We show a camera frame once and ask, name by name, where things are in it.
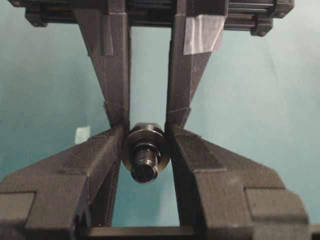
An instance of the blue-green backdrop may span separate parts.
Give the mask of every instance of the blue-green backdrop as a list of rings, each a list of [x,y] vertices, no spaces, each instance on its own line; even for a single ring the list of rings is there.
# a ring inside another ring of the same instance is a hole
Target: blue-green backdrop
[[[274,168],[320,222],[320,1],[296,1],[264,38],[223,34],[186,128]],[[132,28],[131,123],[165,122],[171,30]],[[110,126],[77,25],[34,28],[0,2],[0,179]],[[172,168],[150,185],[122,166],[114,226],[178,225]]]

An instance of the bolt threads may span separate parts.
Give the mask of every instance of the bolt threads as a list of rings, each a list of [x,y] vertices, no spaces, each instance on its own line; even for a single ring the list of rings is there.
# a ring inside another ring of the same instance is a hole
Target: bolt threads
[[[134,162],[136,163],[138,161],[151,161],[155,165],[158,165],[157,156],[149,148],[142,148],[142,149],[138,149],[138,150],[135,151],[135,153],[134,153]]]
[[[132,177],[141,184],[148,184],[158,175],[158,158],[155,152],[146,147],[134,152]]]

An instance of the threaded bolt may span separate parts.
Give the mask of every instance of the threaded bolt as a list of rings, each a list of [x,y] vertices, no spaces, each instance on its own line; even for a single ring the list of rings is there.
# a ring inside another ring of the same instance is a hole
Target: threaded bolt
[[[134,152],[131,169],[132,177],[141,184],[148,184],[158,176],[158,157],[150,148],[140,148]]]
[[[170,160],[165,133],[155,123],[138,123],[122,144],[122,162],[134,180],[148,184],[155,180]]]

